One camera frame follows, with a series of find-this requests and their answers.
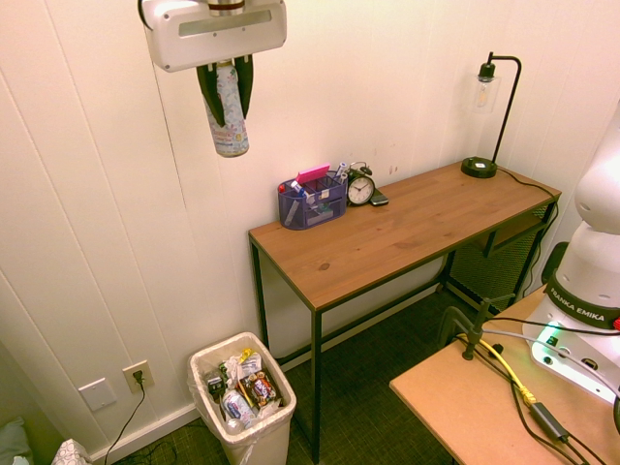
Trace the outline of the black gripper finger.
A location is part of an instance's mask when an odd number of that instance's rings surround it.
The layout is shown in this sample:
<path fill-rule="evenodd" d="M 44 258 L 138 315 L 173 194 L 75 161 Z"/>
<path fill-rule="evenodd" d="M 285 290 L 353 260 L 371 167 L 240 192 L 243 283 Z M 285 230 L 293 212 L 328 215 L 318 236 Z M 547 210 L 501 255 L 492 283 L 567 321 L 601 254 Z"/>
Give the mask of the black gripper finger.
<path fill-rule="evenodd" d="M 196 68 L 202 96 L 218 125 L 225 125 L 224 107 L 218 94 L 216 65 L 202 65 Z"/>
<path fill-rule="evenodd" d="M 241 108 L 243 112 L 243 117 L 246 118 L 251 94 L 253 89 L 253 80 L 254 80 L 254 64 L 253 64 L 253 55 L 246 54 L 234 59 L 234 67 L 236 69 L 237 74 L 237 87 L 240 97 Z"/>

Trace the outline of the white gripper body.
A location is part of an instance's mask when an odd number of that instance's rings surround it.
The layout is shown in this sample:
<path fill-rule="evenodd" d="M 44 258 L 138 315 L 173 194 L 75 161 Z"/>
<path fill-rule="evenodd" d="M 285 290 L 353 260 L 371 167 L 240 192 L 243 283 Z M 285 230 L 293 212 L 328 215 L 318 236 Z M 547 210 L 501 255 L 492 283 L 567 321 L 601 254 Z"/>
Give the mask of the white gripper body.
<path fill-rule="evenodd" d="M 282 46 L 282 1 L 140 1 L 153 62 L 172 73 Z"/>

